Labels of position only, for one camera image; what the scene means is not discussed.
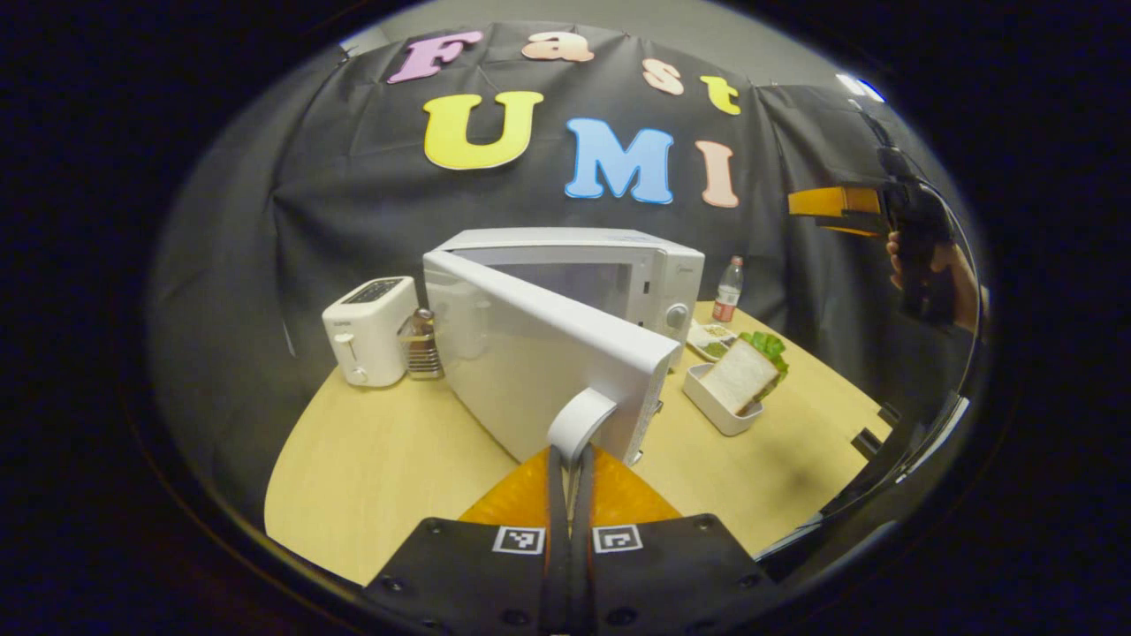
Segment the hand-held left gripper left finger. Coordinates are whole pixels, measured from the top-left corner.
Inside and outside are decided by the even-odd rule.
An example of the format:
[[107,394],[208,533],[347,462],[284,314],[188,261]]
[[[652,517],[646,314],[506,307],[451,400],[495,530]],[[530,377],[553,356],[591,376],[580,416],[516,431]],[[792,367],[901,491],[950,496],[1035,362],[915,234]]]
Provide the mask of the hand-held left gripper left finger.
[[549,452],[542,525],[421,519],[362,598],[421,635],[570,631],[571,540],[562,458]]

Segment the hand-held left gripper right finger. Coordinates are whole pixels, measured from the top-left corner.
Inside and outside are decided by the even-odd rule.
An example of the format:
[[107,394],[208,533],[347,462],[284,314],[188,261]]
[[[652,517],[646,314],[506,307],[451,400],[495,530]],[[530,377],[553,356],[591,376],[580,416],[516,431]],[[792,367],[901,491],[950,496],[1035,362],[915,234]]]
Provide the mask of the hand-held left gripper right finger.
[[595,523],[595,452],[571,471],[573,635],[727,635],[772,611],[780,588],[718,516]]

